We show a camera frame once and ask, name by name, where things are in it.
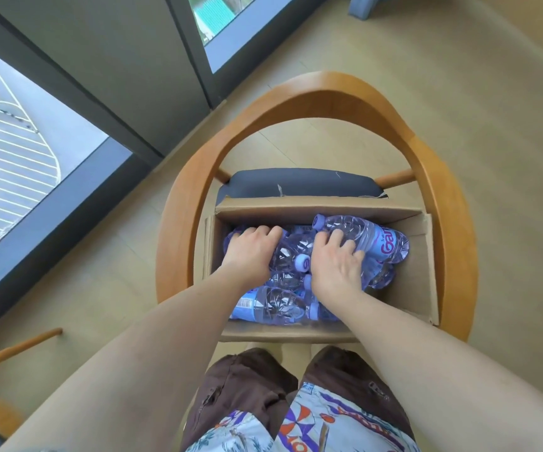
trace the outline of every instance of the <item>brown shorts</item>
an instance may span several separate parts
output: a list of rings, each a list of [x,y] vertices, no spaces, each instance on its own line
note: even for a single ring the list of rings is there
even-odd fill
[[[303,382],[327,389],[399,428],[414,439],[410,421],[391,389],[357,353],[328,346],[311,360]],[[275,438],[298,380],[261,348],[228,355],[204,376],[187,416],[180,452],[232,411],[252,413]]]

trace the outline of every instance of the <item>hand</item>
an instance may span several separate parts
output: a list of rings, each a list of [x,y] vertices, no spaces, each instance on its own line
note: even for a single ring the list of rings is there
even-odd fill
[[[311,288],[313,294],[331,311],[352,291],[361,292],[363,250],[355,250],[355,241],[347,240],[341,247],[342,230],[336,229],[328,238],[325,231],[315,235],[311,254]]]
[[[262,286],[269,279],[269,261],[281,237],[281,227],[270,230],[264,225],[234,234],[221,268],[237,276],[245,291]]]

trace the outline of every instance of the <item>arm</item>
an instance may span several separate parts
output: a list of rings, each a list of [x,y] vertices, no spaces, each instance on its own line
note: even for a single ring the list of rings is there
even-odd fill
[[[543,394],[490,358],[361,291],[362,252],[318,234],[313,292],[364,345],[414,423],[443,451],[543,450]]]
[[[279,227],[235,235],[215,273],[97,352],[0,451],[169,450],[227,318],[244,292],[269,278],[281,235]]]

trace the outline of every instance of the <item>beige tile floor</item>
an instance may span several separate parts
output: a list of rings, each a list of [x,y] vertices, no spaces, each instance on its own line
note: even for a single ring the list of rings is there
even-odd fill
[[[252,100],[301,73],[340,70],[376,86],[453,169],[479,251],[470,343],[543,391],[543,53],[476,2],[392,0],[373,18],[330,0],[201,125],[158,171],[0,320],[0,348],[54,326],[61,338],[0,364],[0,397],[29,415],[91,355],[155,306],[160,213],[186,159]],[[225,159],[376,176],[406,166],[390,145],[340,121],[272,126]],[[209,193],[211,209],[219,183]],[[391,190],[419,204],[415,184]],[[197,244],[195,272],[202,246]],[[244,344],[219,344],[215,358]],[[284,345],[299,375],[303,345]]]

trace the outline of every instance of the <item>cardboard box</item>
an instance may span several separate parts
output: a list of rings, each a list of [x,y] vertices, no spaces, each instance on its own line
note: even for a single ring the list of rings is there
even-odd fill
[[[225,198],[205,221],[203,277],[223,260],[223,238],[233,227],[245,225],[310,225],[316,214],[350,214],[403,232],[410,239],[410,254],[395,265],[394,281],[379,297],[434,325],[439,323],[432,247],[431,216],[419,208],[399,206],[390,199],[365,197],[284,196]],[[341,323],[266,326],[229,320],[221,340],[255,342],[346,343],[355,336]]]

